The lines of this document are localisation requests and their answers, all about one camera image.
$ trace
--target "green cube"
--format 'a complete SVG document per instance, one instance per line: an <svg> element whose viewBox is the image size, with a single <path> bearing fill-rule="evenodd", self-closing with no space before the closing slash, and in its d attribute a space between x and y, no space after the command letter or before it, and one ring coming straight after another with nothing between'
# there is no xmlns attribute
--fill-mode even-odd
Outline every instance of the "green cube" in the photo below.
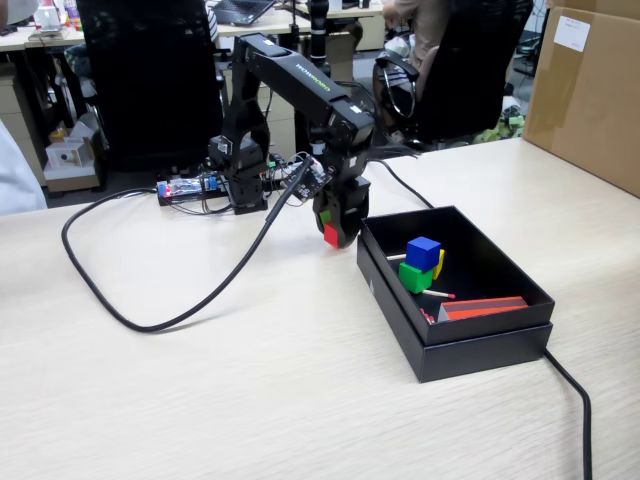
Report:
<svg viewBox="0 0 640 480"><path fill-rule="evenodd" d="M417 268L410 267L403 262L400 264L398 276L407 290L417 294L431 287L433 269L428 272L421 272Z"/></svg>
<svg viewBox="0 0 640 480"><path fill-rule="evenodd" d="M318 215L320 215L320 221L322 222L323 225L326 225L327 223L329 223L331 221L331 211L330 210L323 210Z"/></svg>

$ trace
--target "chair backrest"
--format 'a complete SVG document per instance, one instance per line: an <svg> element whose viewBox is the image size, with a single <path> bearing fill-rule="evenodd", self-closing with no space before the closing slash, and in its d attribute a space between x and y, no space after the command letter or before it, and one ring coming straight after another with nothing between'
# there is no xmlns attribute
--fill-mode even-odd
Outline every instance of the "chair backrest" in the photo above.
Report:
<svg viewBox="0 0 640 480"><path fill-rule="evenodd" d="M450 0L450 19L415 119L429 142L494 128L506 70L533 0Z"/></svg>
<svg viewBox="0 0 640 480"><path fill-rule="evenodd" d="M78 0L114 168L204 161L222 127L202 0Z"/></svg>

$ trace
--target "red block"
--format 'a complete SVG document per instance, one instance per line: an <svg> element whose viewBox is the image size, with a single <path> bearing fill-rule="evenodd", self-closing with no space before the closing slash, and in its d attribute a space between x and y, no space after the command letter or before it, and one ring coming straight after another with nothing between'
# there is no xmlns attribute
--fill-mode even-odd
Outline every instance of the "red block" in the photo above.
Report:
<svg viewBox="0 0 640 480"><path fill-rule="evenodd" d="M333 248L338 248L338 231L331 223L326 223L324 226L324 241Z"/></svg>

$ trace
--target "black robotic arm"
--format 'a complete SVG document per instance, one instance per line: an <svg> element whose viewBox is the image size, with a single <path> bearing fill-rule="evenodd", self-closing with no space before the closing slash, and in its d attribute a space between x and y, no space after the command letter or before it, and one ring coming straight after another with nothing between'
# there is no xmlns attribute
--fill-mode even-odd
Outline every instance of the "black robotic arm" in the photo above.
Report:
<svg viewBox="0 0 640 480"><path fill-rule="evenodd" d="M267 207L260 174L267 170L270 135L257 101L264 82L314 125L314 138L321 139L314 157L333 177L314 197L316 221L333 246L349 245L368 214L369 183L361 174L373 134L371 115L306 58L262 34L236 37L232 73L229 112L209 153L229 180L234 204L246 205L244 211Z"/></svg>

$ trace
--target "toy block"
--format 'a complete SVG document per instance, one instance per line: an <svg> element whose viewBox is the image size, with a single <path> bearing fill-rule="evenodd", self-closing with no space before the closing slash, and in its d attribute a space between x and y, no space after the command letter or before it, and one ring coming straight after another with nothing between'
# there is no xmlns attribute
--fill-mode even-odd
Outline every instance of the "toy block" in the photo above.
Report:
<svg viewBox="0 0 640 480"><path fill-rule="evenodd" d="M433 279L437 280L438 276L440 276L440 272L442 271L442 262L444 261L444 250L440 249L440 261L438 265L433 269Z"/></svg>
<svg viewBox="0 0 640 480"><path fill-rule="evenodd" d="M413 268L417 268L421 272L431 270L438 265L439 258L439 242L434 242L425 237L418 237L407 244L407 258L405 263Z"/></svg>
<svg viewBox="0 0 640 480"><path fill-rule="evenodd" d="M440 305L438 322L462 320L464 318L509 312L527 308L522 297L483 298L482 300L465 300L462 302L446 302Z"/></svg>
<svg viewBox="0 0 640 480"><path fill-rule="evenodd" d="M433 273L431 270L428 272L421 272L417 268L413 268L406 263L401 263L398 269L398 276L404 287L411 293L422 293L431 286L433 280Z"/></svg>
<svg viewBox="0 0 640 480"><path fill-rule="evenodd" d="M322 222L322 225L326 225L327 223L329 223L331 221L331 211L330 210L323 210L318 215L320 216L320 221Z"/></svg>
<svg viewBox="0 0 640 480"><path fill-rule="evenodd" d="M324 241L333 248L338 248L338 231L333 228L331 223L327 223L324 226Z"/></svg>

